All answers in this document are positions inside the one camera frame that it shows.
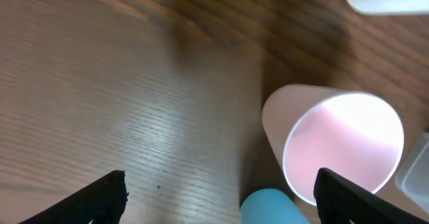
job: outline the gray container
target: gray container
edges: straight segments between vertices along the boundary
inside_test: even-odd
[[[429,214],[429,133],[423,133],[396,176],[396,186]]]

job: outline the brown wood tabletop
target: brown wood tabletop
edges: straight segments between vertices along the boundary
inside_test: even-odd
[[[240,223],[250,192],[288,191],[260,119],[290,83],[391,103],[402,165],[429,120],[428,24],[345,0],[0,0],[0,223],[115,169],[122,223]],[[378,196],[429,219],[394,178]]]

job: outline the wooden table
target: wooden table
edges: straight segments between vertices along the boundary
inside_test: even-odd
[[[114,169],[122,223],[239,223],[247,194],[287,191],[260,117],[290,83],[383,97],[405,159],[429,120],[428,24],[345,0],[0,0],[0,223]],[[429,218],[394,178],[378,195]]]

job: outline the wood grain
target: wood grain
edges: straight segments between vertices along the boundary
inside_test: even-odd
[[[252,191],[290,193],[260,121],[290,83],[383,97],[405,158],[428,126],[428,22],[345,0],[0,0],[0,223],[114,169],[122,223],[239,223]],[[429,219],[394,179],[378,195]]]

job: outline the pink cup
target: pink cup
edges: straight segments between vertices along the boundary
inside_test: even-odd
[[[395,172],[404,148],[397,113],[369,93],[288,85],[269,97],[262,124],[290,188],[314,206],[319,168],[374,194]]]

